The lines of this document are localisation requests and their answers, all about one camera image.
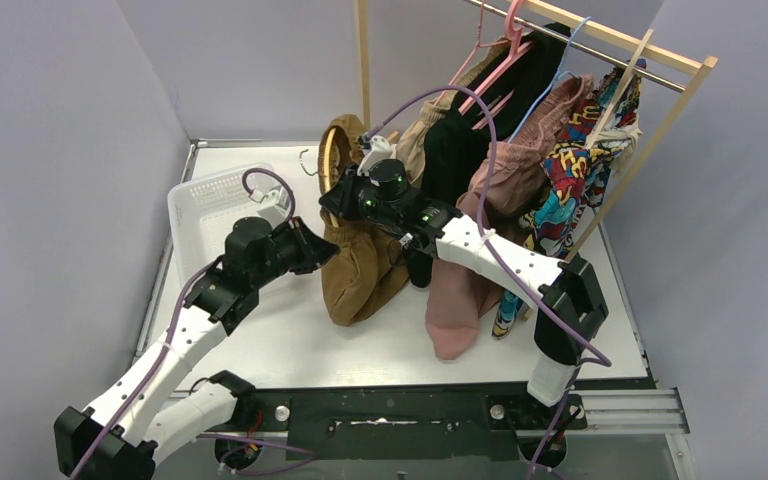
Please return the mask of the brown shorts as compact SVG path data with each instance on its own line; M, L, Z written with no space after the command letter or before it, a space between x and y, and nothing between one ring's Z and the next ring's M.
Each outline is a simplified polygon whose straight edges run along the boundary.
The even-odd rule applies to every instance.
M331 153L334 186L347 167L363 160L358 137L366 128L354 114L339 115L329 126L337 127ZM339 247L339 253L321 268L323 300L334 324L351 326L371 317L399 293L408 281L408 270L401 264L398 245L381 229L365 222L334 222L324 209L320 216L322 237Z

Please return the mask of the yellow wire hanger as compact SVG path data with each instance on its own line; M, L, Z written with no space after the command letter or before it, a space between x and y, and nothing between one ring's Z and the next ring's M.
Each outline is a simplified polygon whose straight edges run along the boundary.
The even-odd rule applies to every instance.
M302 171L309 177L317 177L321 194L328 193L333 187L331 153L334 147L336 130L336 126L329 126L324 134L324 140L319 144L316 171L309 170L304 163L304 155L310 151L309 148L302 149L298 154L298 163Z

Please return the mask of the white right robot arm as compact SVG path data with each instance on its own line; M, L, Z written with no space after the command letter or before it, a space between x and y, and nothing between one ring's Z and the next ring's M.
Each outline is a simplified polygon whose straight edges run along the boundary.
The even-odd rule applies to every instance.
M368 221L407 249L464 267L529 299L537 313L540 351L522 411L531 424L550 425L562 397L586 362L609 365L592 344L609 310L594 267L579 256L561 261L484 229L460 210L410 185L403 164L385 159L363 173L347 168L319 198L328 213Z

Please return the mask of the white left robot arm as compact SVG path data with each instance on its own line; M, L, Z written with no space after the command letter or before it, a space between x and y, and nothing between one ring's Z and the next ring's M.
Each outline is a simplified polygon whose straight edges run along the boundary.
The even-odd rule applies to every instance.
M84 409L54 424L57 462L71 479L150 479L156 467L207 430L241 427L255 416L253 387L223 371L172 406L173 391L258 306L260 290L287 273L324 266L339 248L299 217L277 226L238 220L224 252L187 280L164 336Z

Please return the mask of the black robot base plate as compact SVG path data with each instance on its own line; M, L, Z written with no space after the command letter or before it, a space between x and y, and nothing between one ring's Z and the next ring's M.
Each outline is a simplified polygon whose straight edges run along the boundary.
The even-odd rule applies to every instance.
M259 389L216 428L216 460L252 469L270 452L229 439L236 432L274 440L289 461L438 460L482 457L515 461L538 452L555 466L573 434L649 434L671 402L655 390L574 390L547 407L522 383L449 386Z

